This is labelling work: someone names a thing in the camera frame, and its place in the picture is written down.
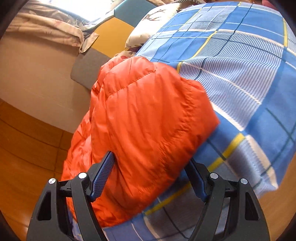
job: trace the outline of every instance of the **wooden floor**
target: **wooden floor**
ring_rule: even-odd
[[[0,210],[23,241],[45,183],[61,176],[71,138],[0,99]]]
[[[22,241],[45,183],[61,176],[71,138],[0,100],[0,210]],[[296,212],[295,171],[296,158],[280,188],[260,199],[272,241]]]

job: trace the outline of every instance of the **orange jacket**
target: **orange jacket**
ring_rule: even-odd
[[[74,133],[62,180],[114,152],[117,162],[93,209],[102,227],[150,205],[218,124],[203,87],[143,57],[114,57],[101,67],[90,110]],[[73,203],[68,206],[74,213]]]

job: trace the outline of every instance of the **metal pin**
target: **metal pin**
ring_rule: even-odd
[[[56,181],[56,179],[55,179],[55,178],[51,178],[51,179],[49,179],[49,180],[48,180],[48,183],[49,183],[49,184],[54,184],[54,183],[55,183],[55,181]]]
[[[81,173],[79,173],[79,175],[78,175],[78,177],[79,177],[80,179],[84,179],[84,178],[86,178],[86,176],[87,176],[87,174],[86,174],[85,172],[81,172]]]
[[[212,173],[210,174],[210,177],[213,178],[213,179],[217,179],[217,178],[218,178],[218,174],[212,172]]]
[[[242,184],[247,184],[247,183],[248,183],[248,180],[245,179],[245,178],[242,178],[242,179],[241,179],[241,183],[242,183]]]

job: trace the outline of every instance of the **striped fabric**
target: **striped fabric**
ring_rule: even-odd
[[[278,11],[245,2],[196,5],[175,15],[137,55],[206,89],[221,123],[196,162],[224,179],[247,178],[258,197],[278,188],[296,140],[296,37]],[[202,208],[183,171],[141,214],[104,232],[109,241],[187,240]],[[218,231],[227,209],[226,201]]]

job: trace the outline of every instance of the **blue gripper pad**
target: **blue gripper pad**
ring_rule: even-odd
[[[92,193],[90,198],[95,200],[96,198],[100,197],[104,186],[107,182],[107,179],[112,171],[113,165],[115,161],[115,155],[112,152],[109,152],[104,160],[102,160],[103,164],[101,165],[94,181],[92,183]]]

